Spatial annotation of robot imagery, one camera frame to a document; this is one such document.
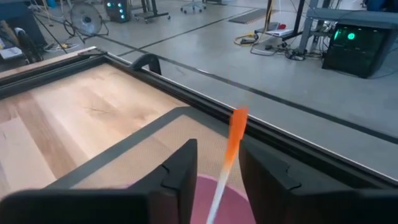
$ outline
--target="electrical cable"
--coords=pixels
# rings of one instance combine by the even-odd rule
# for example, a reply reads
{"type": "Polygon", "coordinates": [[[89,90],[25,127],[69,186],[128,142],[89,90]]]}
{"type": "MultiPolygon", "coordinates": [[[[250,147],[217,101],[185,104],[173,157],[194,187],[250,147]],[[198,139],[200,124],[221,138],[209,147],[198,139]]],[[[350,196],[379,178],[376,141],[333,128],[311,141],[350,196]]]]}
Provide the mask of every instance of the electrical cable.
{"type": "Polygon", "coordinates": [[[398,72],[398,69],[395,69],[394,71],[392,71],[392,72],[390,72],[390,73],[387,73],[387,74],[385,74],[385,75],[381,75],[381,76],[373,77],[373,78],[368,78],[368,79],[370,79],[370,80],[375,80],[375,79],[378,79],[378,78],[384,78],[384,77],[390,76],[390,75],[392,75],[392,74],[394,74],[394,73],[397,73],[397,72],[398,72]]]}
{"type": "Polygon", "coordinates": [[[54,37],[54,35],[49,31],[49,29],[44,25],[44,23],[33,13],[33,16],[38,20],[39,23],[41,23],[44,26],[44,29],[47,30],[47,32],[51,35],[51,37],[56,41],[56,43],[59,46],[62,46],[61,43],[57,40],[57,38],[54,37]]]}
{"type": "MultiPolygon", "coordinates": [[[[257,44],[261,41],[262,36],[268,31],[268,25],[269,25],[269,23],[270,23],[271,14],[272,14],[272,7],[273,7],[273,5],[274,5],[274,0],[269,0],[269,1],[271,1],[271,3],[270,3],[270,9],[267,10],[266,19],[265,19],[265,21],[264,21],[264,29],[262,30],[260,37],[251,45],[251,47],[250,47],[250,54],[261,55],[261,54],[255,54],[255,53],[253,53],[253,47],[254,47],[255,45],[257,45],[257,44]]],[[[270,35],[270,37],[269,37],[268,39],[264,40],[264,41],[267,41],[267,40],[269,40],[269,39],[272,38],[272,37],[273,37],[273,35],[270,35]]]]}
{"type": "Polygon", "coordinates": [[[31,3],[33,6],[35,6],[36,9],[38,9],[38,10],[40,10],[40,11],[46,13],[47,17],[52,17],[52,18],[55,18],[55,19],[65,19],[65,13],[64,13],[64,11],[63,11],[63,1],[60,1],[62,16],[55,16],[55,15],[51,14],[51,13],[49,12],[49,10],[48,10],[48,8],[47,8],[46,5],[40,6],[40,5],[37,3],[36,0],[30,0],[30,3],[31,3]]]}
{"type": "Polygon", "coordinates": [[[263,30],[263,32],[261,33],[260,37],[259,37],[257,34],[251,32],[251,33],[248,33],[248,34],[246,34],[246,35],[242,35],[242,36],[239,36],[239,37],[235,37],[235,39],[234,39],[234,44],[239,45],[239,46],[243,46],[243,47],[250,47],[250,46],[253,47],[253,45],[256,45],[256,44],[259,43],[259,41],[261,40],[261,38],[262,38],[262,36],[264,35],[264,33],[266,33],[267,30],[268,30],[268,23],[269,23],[269,20],[270,20],[270,18],[271,18],[271,14],[272,14],[272,3],[273,3],[273,0],[270,0],[270,1],[271,1],[271,8],[270,8],[269,10],[267,10],[266,19],[265,19],[265,23],[264,23],[264,30],[263,30]],[[254,42],[251,43],[251,44],[241,44],[241,43],[239,42],[239,40],[241,40],[241,39],[243,39],[243,38],[245,38],[245,37],[254,38],[254,42]]]}
{"type": "Polygon", "coordinates": [[[54,44],[51,43],[51,44],[48,44],[47,46],[44,47],[44,51],[52,53],[52,52],[60,51],[62,49],[67,49],[67,50],[74,49],[74,48],[76,48],[78,46],[79,46],[78,44],[68,44],[68,43],[64,43],[62,45],[54,46],[54,44]]]}
{"type": "Polygon", "coordinates": [[[73,24],[67,20],[64,20],[62,22],[63,28],[65,29],[65,31],[69,34],[70,38],[76,36],[76,30],[75,28],[73,28],[73,24]]]}
{"type": "MultiPolygon", "coordinates": [[[[337,8],[339,8],[340,7],[340,3],[341,3],[341,0],[337,0],[338,2],[337,2],[337,5],[336,5],[336,9],[337,8]]],[[[315,15],[317,15],[318,16],[318,14],[317,14],[317,12],[315,11],[315,10],[313,10],[311,7],[310,7],[310,5],[309,5],[309,3],[307,2],[307,1],[304,1],[304,3],[308,6],[308,8],[310,9],[310,10],[312,10],[312,12],[315,14],[315,15]]],[[[342,18],[344,18],[345,16],[347,16],[348,14],[350,14],[350,13],[353,13],[353,12],[358,12],[358,11],[362,11],[362,10],[353,10],[353,11],[349,11],[349,12],[347,12],[347,13],[345,13],[345,14],[343,14],[343,15],[341,15],[338,19],[337,19],[337,21],[335,21],[334,23],[332,23],[332,24],[327,24],[327,26],[328,27],[333,27],[337,22],[339,22],[342,18]]],[[[319,45],[319,48],[320,48],[320,54],[321,54],[321,57],[323,56],[323,54],[324,54],[324,50],[322,50],[321,49],[321,47],[320,47],[320,44],[318,44],[319,45]]]]}
{"type": "MultiPolygon", "coordinates": [[[[30,1],[30,3],[33,5],[33,6],[35,6],[35,8],[38,10],[38,11],[43,11],[43,9],[39,6],[39,4],[37,3],[37,1],[36,0],[33,0],[35,3],[33,3],[32,2],[32,0],[30,1]]],[[[51,20],[50,20],[50,14],[49,14],[49,12],[48,12],[48,10],[47,10],[47,8],[46,7],[44,7],[44,12],[47,14],[47,19],[49,20],[49,26],[54,26],[53,24],[52,24],[52,22],[51,22],[51,20]]]]}
{"type": "MultiPolygon", "coordinates": [[[[294,3],[293,3],[293,1],[292,0],[290,0],[290,2],[292,3],[292,6],[293,6],[293,8],[295,9],[295,12],[296,13],[298,13],[298,10],[297,10],[297,8],[295,7],[295,5],[294,5],[294,3]]],[[[296,38],[297,38],[297,36],[296,37],[294,37],[294,39],[293,39],[293,41],[290,43],[290,44],[286,44],[285,42],[283,42],[282,44],[281,44],[281,46],[282,46],[282,48],[279,48],[280,46],[278,46],[277,48],[273,48],[274,49],[274,51],[273,52],[269,52],[268,50],[259,50],[259,49],[255,49],[253,46],[255,45],[252,45],[252,48],[251,48],[251,50],[250,50],[250,53],[252,53],[252,54],[255,54],[255,55],[263,55],[263,56],[272,56],[272,55],[275,55],[275,54],[280,54],[280,53],[282,53],[282,52],[284,52],[284,55],[288,58],[288,59],[292,59],[292,60],[305,60],[305,56],[307,56],[307,57],[315,57],[316,56],[316,58],[319,58],[319,57],[321,57],[322,55],[321,54],[307,54],[307,55],[304,55],[304,57],[302,56],[302,55],[299,55],[298,54],[298,52],[296,51],[296,50],[293,50],[293,49],[291,49],[290,48],[290,46],[293,44],[293,42],[296,40],[296,38]]]]}

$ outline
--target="light wood surface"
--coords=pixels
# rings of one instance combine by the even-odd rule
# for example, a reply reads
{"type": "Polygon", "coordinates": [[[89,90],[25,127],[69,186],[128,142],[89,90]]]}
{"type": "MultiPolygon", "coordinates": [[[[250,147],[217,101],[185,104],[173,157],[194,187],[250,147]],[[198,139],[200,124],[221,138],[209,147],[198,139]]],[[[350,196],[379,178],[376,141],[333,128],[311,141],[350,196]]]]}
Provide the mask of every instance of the light wood surface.
{"type": "Polygon", "coordinates": [[[44,60],[44,61],[41,61],[41,62],[32,63],[30,65],[25,65],[25,66],[22,66],[22,67],[19,67],[19,68],[10,69],[10,70],[4,71],[4,72],[0,72],[0,78],[8,77],[10,75],[15,75],[15,74],[17,74],[19,72],[28,71],[28,70],[31,70],[31,69],[34,69],[34,68],[37,68],[37,67],[48,65],[50,63],[58,62],[60,60],[65,60],[65,59],[68,59],[68,58],[76,56],[80,52],[85,52],[87,50],[92,50],[92,49],[95,49],[95,48],[96,47],[88,47],[86,49],[77,50],[75,52],[72,52],[72,53],[69,53],[69,54],[64,54],[64,55],[61,55],[61,56],[58,56],[58,57],[54,57],[54,58],[50,58],[50,59],[47,59],[47,60],[44,60]]]}
{"type": "Polygon", "coordinates": [[[101,65],[0,101],[0,197],[42,188],[186,106],[101,65]]]}

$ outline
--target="gray floor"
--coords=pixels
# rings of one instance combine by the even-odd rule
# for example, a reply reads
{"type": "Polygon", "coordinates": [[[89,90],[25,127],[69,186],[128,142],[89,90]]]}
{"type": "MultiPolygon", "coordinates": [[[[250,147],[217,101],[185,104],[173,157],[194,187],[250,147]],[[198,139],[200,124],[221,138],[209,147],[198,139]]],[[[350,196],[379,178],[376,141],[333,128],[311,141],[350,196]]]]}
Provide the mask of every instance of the gray floor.
{"type": "MultiPolygon", "coordinates": [[[[275,8],[281,12],[274,14],[272,20],[283,22],[288,28],[293,27],[298,2],[281,1],[279,7],[279,1],[276,1],[275,8]]],[[[343,0],[342,7],[355,9],[360,2],[343,0]]],[[[266,7],[266,1],[234,0],[226,2],[226,6],[208,4],[208,9],[202,13],[188,12],[185,15],[180,12],[180,7],[186,3],[177,0],[157,1],[160,11],[170,13],[170,21],[161,17],[149,24],[135,20],[125,24],[108,23],[110,34],[107,37],[89,39],[86,45],[81,44],[77,38],[69,42],[80,44],[73,50],[95,45],[130,62],[146,52],[160,55],[166,58],[161,64],[167,78],[231,106],[249,105],[253,116],[271,125],[398,179],[396,144],[206,75],[210,73],[337,118],[398,136],[398,73],[363,80],[322,70],[322,62],[317,59],[297,62],[288,60],[283,55],[253,55],[247,47],[234,45],[233,39],[262,27],[264,20],[242,25],[228,22],[228,19],[254,8],[266,7]]],[[[105,16],[104,9],[101,6],[98,9],[105,16]]],[[[49,23],[46,19],[41,19],[46,24],[49,23]]],[[[53,23],[54,27],[49,29],[57,38],[65,40],[67,33],[63,27],[53,23]]],[[[42,32],[51,41],[43,28],[42,32]]],[[[294,39],[292,46],[297,46],[299,41],[299,37],[294,39]]],[[[60,54],[62,52],[48,54],[46,57],[60,54]]],[[[390,55],[378,76],[398,69],[394,65],[397,56],[395,53],[390,55]]]]}

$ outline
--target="orange-handled tool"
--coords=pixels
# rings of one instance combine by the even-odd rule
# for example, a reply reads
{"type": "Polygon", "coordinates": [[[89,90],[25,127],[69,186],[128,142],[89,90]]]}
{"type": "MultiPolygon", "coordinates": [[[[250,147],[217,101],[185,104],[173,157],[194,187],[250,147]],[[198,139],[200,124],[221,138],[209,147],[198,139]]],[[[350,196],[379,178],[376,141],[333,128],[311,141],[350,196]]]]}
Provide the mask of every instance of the orange-handled tool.
{"type": "Polygon", "coordinates": [[[220,178],[217,183],[216,193],[214,195],[213,202],[211,203],[209,216],[206,222],[207,224],[213,224],[216,218],[217,209],[223,196],[229,172],[231,171],[235,157],[239,151],[239,144],[243,138],[246,123],[248,121],[248,112],[249,110],[247,108],[236,109],[230,118],[229,138],[225,153],[225,160],[220,173],[220,178]]]}

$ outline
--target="green light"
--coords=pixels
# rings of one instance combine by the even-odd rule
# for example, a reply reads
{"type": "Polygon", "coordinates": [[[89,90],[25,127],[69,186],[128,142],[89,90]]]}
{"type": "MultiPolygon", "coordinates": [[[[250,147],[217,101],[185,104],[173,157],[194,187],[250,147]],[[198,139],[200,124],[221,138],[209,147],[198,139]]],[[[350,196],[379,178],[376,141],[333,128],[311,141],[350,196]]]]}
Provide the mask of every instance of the green light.
{"type": "Polygon", "coordinates": [[[350,34],[348,34],[347,38],[348,38],[348,40],[353,40],[355,38],[355,34],[350,33],[350,34]]]}
{"type": "Polygon", "coordinates": [[[337,37],[340,35],[340,30],[335,32],[335,40],[337,39],[337,37]]]}

